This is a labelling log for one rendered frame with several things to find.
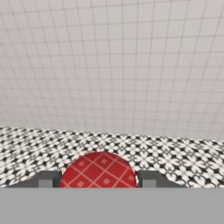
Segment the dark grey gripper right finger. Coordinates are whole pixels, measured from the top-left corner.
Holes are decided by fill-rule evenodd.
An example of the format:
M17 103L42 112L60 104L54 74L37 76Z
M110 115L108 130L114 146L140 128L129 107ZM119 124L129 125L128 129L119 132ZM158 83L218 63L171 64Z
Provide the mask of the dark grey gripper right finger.
M184 185L170 181L159 171L138 171L136 176L137 186L141 188L185 188Z

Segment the red checked jar lid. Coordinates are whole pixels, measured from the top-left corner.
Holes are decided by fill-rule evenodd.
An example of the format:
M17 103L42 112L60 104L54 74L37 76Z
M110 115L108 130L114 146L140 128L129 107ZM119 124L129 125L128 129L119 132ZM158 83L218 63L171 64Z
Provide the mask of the red checked jar lid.
M125 159L92 152L74 160L63 172L60 188L136 188L136 173Z

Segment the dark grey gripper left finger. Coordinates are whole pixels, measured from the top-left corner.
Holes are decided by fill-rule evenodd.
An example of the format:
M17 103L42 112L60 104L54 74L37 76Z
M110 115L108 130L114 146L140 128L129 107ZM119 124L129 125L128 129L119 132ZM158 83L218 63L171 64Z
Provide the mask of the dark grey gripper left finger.
M60 186L61 171L40 171L33 177L10 185L10 188L56 188Z

